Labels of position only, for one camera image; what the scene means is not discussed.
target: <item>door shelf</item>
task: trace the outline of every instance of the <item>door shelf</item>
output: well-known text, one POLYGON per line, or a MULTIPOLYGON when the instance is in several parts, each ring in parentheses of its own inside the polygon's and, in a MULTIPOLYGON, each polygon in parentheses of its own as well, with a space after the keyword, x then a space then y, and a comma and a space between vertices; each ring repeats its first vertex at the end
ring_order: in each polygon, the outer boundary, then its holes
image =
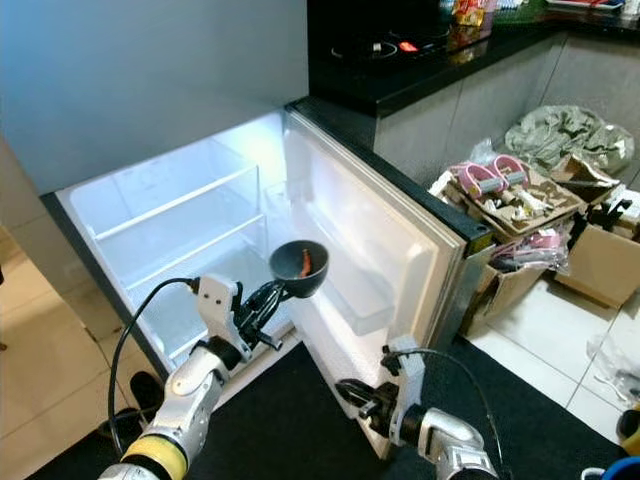
POLYGON ((329 251, 329 272, 322 291, 356 335, 367 335, 391 323, 395 313, 395 291, 374 265, 348 248, 338 226, 312 203, 296 215, 303 236, 316 240, 329 251))

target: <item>white clamp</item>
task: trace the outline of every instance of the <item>white clamp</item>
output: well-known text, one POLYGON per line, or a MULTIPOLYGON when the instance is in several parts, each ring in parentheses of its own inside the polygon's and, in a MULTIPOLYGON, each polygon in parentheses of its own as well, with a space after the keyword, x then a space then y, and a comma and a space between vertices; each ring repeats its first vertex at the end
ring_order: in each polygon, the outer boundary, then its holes
POLYGON ((198 312, 209 330, 209 337, 220 337, 233 345, 243 362, 251 360, 251 349, 233 323, 233 299, 238 284, 217 275, 202 275, 198 289, 198 312))

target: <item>plastic bag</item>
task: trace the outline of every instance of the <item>plastic bag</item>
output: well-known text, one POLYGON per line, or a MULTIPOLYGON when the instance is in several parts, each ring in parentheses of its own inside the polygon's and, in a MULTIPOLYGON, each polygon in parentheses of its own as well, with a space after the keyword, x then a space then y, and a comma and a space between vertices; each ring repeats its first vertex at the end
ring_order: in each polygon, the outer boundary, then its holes
POLYGON ((507 131, 505 145, 543 175, 568 154, 613 175, 631 162, 634 153, 629 132, 575 105, 536 108, 507 131))
POLYGON ((482 165, 486 167, 489 165, 499 153, 493 151, 493 146, 491 145, 491 139, 485 138, 480 143, 477 143, 473 149, 471 150, 471 155, 469 156, 470 163, 476 163, 478 165, 482 165))
POLYGON ((611 386, 629 408, 640 403, 640 365, 634 365, 613 340, 596 335, 587 342, 587 355, 593 358, 596 380, 611 386))
POLYGON ((490 264, 503 272, 537 268, 569 275, 570 230, 568 224, 538 230, 522 240, 496 248, 490 264))

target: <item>yellow ring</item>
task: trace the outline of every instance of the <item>yellow ring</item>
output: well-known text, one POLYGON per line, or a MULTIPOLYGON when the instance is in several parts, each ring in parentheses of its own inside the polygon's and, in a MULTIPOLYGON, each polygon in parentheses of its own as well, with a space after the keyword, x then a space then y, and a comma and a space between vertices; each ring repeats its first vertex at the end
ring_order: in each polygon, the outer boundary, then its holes
POLYGON ((171 477, 171 480, 182 480, 187 474, 187 460, 178 447, 169 440, 155 435, 142 437, 131 444, 127 453, 122 457, 143 455, 160 464, 171 477))

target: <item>cable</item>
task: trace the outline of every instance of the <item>cable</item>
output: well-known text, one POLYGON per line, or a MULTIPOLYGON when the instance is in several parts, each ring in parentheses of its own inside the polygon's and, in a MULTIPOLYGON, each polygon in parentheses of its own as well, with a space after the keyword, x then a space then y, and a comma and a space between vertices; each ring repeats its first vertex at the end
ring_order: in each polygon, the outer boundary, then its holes
POLYGON ((484 392, 480 388, 480 383, 478 383, 478 381, 473 376, 471 371, 469 371, 469 369, 464 365, 464 363, 462 363, 457 358, 449 355, 448 353, 440 352, 438 350, 433 350, 431 348, 408 348, 406 350, 397 350, 397 351, 388 352, 387 354, 385 354, 384 360, 391 359, 391 358, 398 358, 402 356, 416 355, 416 354, 422 355, 424 357, 428 355, 433 355, 435 357, 444 358, 462 369, 462 371, 465 373, 465 375, 473 385, 473 388, 478 393, 480 400, 482 401, 482 405, 487 415, 487 420, 489 421, 489 426, 491 427, 491 433, 493 434, 493 438, 496 443, 496 449, 498 451, 498 459, 500 460, 500 466, 502 467, 502 470, 505 470, 506 466, 502 458, 502 446, 500 444, 498 429, 496 428, 496 423, 493 418, 493 414, 491 413, 491 409, 489 408, 489 402, 487 402, 487 398, 484 396, 484 392))
MULTIPOLYGON (((119 413, 116 414, 116 417, 115 417, 116 422, 119 422, 120 420, 125 420, 127 418, 140 417, 140 416, 142 416, 143 420, 147 422, 145 415, 147 413, 155 412, 159 408, 160 408, 160 405, 155 405, 153 407, 145 408, 142 410, 129 409, 129 410, 120 411, 119 413)), ((100 425, 98 425, 98 427, 96 428, 96 431, 98 432, 98 435, 101 435, 109 439, 112 438, 111 430, 109 429, 109 420, 106 420, 102 422, 100 425)))
POLYGON ((144 299, 142 304, 136 310, 136 313, 133 315, 131 322, 125 327, 125 329, 120 334, 120 339, 118 340, 118 344, 116 345, 116 349, 113 352, 113 361, 111 362, 111 374, 109 376, 109 392, 107 396, 107 416, 109 421, 109 430, 111 430, 111 437, 113 438, 113 446, 118 454, 118 458, 122 458, 124 455, 124 451, 122 450, 122 443, 120 442, 120 437, 118 436, 118 425, 116 423, 116 374, 118 373, 118 362, 120 361, 120 352, 122 351, 122 347, 124 346, 124 342, 131 333, 134 325, 140 318, 140 314, 147 307, 149 302, 153 299, 153 297, 162 290, 163 287, 170 285, 172 283, 186 283, 192 289, 196 288, 197 279, 191 278, 170 278, 165 280, 164 282, 159 283, 156 287, 151 290, 151 293, 147 295, 147 298, 144 299))

